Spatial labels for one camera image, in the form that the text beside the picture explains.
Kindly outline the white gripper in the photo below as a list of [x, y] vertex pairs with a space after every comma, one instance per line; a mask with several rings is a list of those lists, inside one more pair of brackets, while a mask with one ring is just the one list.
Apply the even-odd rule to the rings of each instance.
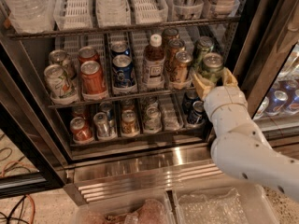
[[196, 72], [192, 72], [192, 84], [199, 98], [204, 100], [207, 117], [216, 132], [229, 132], [249, 121], [247, 100], [228, 68], [222, 70], [224, 86], [215, 88], [213, 82]]

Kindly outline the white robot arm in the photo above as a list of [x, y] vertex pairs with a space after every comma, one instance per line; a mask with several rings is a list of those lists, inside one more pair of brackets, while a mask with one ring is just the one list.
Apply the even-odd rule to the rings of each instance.
[[245, 94], [231, 71], [221, 72], [220, 86], [192, 73], [216, 138], [210, 155], [225, 174], [275, 189], [299, 202], [299, 160], [271, 148], [249, 115]]

